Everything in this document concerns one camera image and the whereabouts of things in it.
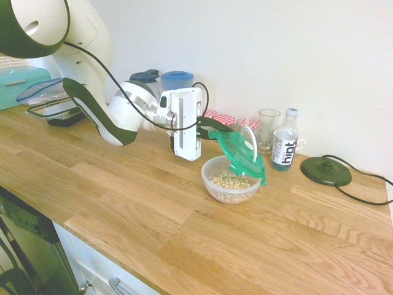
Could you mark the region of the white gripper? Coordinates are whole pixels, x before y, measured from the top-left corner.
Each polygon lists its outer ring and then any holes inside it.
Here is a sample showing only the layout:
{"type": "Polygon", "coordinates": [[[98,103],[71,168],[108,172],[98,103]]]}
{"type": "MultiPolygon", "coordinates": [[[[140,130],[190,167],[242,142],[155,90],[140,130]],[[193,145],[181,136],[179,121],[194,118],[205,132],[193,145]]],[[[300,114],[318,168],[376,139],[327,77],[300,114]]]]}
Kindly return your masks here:
{"type": "Polygon", "coordinates": [[[171,112],[176,115],[174,132],[174,153],[183,159],[194,161],[201,156],[201,139],[216,140],[214,130],[198,130],[197,119],[201,127],[212,127],[220,132],[233,132],[229,126],[219,121],[200,117],[202,115],[203,92],[200,88],[180,88],[171,90],[171,112]]]}

